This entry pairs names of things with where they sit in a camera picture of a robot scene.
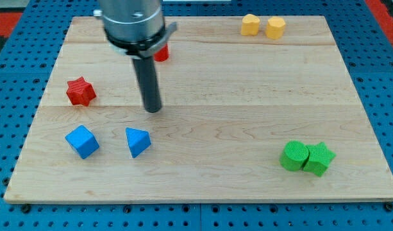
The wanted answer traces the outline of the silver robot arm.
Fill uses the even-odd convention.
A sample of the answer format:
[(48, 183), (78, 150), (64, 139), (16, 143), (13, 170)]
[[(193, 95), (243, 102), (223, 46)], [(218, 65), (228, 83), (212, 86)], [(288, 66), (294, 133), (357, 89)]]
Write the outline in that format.
[(135, 59), (152, 57), (178, 29), (165, 23), (160, 0), (99, 0), (94, 17), (101, 19), (109, 43)]

